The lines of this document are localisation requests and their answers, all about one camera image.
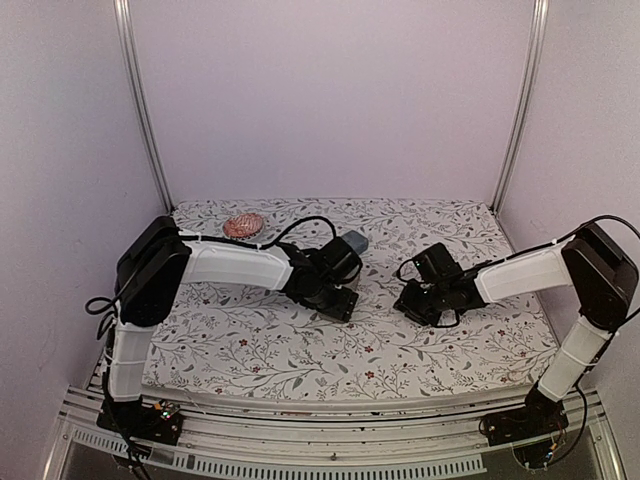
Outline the blue-grey glasses case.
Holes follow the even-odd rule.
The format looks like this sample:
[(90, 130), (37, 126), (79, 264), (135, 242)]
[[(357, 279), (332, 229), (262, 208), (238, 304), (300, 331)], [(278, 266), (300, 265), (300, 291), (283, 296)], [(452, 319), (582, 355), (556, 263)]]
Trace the blue-grey glasses case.
[(358, 231), (347, 231), (341, 235), (341, 238), (358, 255), (366, 252), (369, 247), (369, 239)]

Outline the beige-grey glasses case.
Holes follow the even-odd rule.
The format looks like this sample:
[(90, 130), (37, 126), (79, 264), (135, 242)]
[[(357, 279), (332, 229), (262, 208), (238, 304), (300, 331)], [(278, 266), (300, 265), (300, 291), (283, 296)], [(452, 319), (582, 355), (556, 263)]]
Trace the beige-grey glasses case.
[(355, 306), (359, 300), (359, 282), (361, 275), (356, 274), (355, 277), (341, 288), (341, 309), (342, 323), (348, 323), (351, 320)]

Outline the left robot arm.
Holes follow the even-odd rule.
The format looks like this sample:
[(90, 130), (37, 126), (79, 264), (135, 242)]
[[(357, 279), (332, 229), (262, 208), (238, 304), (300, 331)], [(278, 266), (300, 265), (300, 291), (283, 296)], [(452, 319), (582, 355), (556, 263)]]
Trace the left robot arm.
[(148, 426), (139, 405), (152, 335), (169, 316), (183, 284), (210, 282), (260, 287), (339, 323), (350, 321), (359, 298), (351, 283), (363, 267), (368, 239), (331, 233), (320, 248), (301, 249), (277, 236), (266, 244), (186, 233), (170, 216), (154, 219), (120, 258), (112, 297), (85, 304), (89, 315), (112, 317), (106, 393), (111, 419), (128, 434)]

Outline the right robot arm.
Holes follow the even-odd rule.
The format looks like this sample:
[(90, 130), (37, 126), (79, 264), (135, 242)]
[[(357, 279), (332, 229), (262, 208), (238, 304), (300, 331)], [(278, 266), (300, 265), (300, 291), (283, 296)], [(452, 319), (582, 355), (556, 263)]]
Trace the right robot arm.
[(537, 436), (554, 422), (555, 406), (637, 314), (631, 303), (639, 269), (598, 222), (593, 218), (557, 240), (469, 269), (443, 244), (434, 244), (411, 258), (419, 276), (405, 281), (394, 303), (411, 321), (436, 328), (445, 312), (460, 317), (521, 294), (574, 289), (578, 317), (518, 412), (524, 435)]

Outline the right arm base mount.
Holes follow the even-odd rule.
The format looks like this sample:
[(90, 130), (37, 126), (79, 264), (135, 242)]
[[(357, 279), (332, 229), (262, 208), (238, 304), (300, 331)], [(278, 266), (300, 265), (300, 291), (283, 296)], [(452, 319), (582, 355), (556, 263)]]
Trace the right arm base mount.
[(545, 396), (535, 383), (523, 406), (484, 415), (478, 429), (495, 446), (560, 432), (568, 426), (563, 402)]

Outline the front aluminium rail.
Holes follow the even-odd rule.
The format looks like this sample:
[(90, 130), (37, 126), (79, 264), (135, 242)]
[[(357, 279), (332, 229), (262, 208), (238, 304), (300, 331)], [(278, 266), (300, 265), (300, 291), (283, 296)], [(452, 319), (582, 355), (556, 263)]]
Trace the front aluminium rail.
[(564, 401), (569, 420), (552, 465), (520, 459), (545, 438), (493, 445), (481, 419), (521, 406), (522, 387), (452, 397), (289, 401), (147, 387), (147, 401), (179, 404), (174, 446), (145, 442), (141, 469), (125, 442), (98, 427), (97, 384), (70, 388), (47, 460), (48, 479), (621, 479), (625, 472), (593, 390)]

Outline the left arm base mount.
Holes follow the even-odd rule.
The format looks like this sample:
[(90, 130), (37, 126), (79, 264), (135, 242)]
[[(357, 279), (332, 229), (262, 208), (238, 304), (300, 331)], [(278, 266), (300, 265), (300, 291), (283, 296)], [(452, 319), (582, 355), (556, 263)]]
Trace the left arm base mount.
[(175, 404), (165, 400), (146, 406), (139, 397), (119, 402), (105, 391), (97, 426), (118, 433), (125, 441), (147, 440), (176, 446), (182, 433), (184, 416)]

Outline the right aluminium post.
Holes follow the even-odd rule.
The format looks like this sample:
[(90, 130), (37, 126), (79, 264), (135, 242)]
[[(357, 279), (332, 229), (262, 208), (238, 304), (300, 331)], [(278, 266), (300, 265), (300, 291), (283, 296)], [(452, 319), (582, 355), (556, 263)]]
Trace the right aluminium post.
[(537, 75), (544, 48), (546, 25), (550, 2), (535, 0), (529, 29), (524, 70), (517, 98), (516, 110), (507, 142), (505, 156), (500, 168), (498, 181), (491, 201), (491, 210), (499, 216), (504, 209), (509, 186), (514, 175), (516, 162), (527, 122), (527, 116), (534, 96)]

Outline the aluminium post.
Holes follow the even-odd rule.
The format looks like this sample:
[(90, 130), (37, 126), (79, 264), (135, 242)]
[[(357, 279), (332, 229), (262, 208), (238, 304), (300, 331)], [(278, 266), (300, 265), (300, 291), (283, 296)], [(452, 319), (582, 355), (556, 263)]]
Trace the aluminium post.
[(131, 90), (137, 123), (149, 163), (151, 176), (163, 209), (166, 212), (171, 213), (174, 210), (175, 205), (170, 192), (166, 172), (160, 157), (157, 141), (153, 131), (151, 114), (145, 95), (142, 72), (135, 42), (131, 5), (127, 0), (114, 0), (113, 7), (125, 72)]
[(509, 186), (514, 175), (516, 162), (527, 122), (527, 116), (534, 96), (537, 75), (544, 48), (546, 25), (550, 2), (535, 0), (529, 29), (524, 70), (517, 98), (516, 110), (507, 142), (505, 156), (500, 168), (498, 181), (491, 201), (491, 210), (499, 216), (504, 209)]

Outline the left aluminium post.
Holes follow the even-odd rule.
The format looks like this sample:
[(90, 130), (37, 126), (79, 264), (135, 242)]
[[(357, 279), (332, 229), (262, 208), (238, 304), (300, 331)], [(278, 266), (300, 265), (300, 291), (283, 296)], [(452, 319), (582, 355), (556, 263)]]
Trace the left aluminium post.
[(125, 72), (131, 90), (137, 123), (149, 163), (151, 176), (163, 209), (166, 212), (171, 213), (174, 210), (175, 205), (170, 192), (166, 172), (160, 157), (157, 141), (153, 131), (151, 114), (145, 95), (142, 72), (135, 42), (131, 5), (127, 0), (114, 0), (113, 7)]

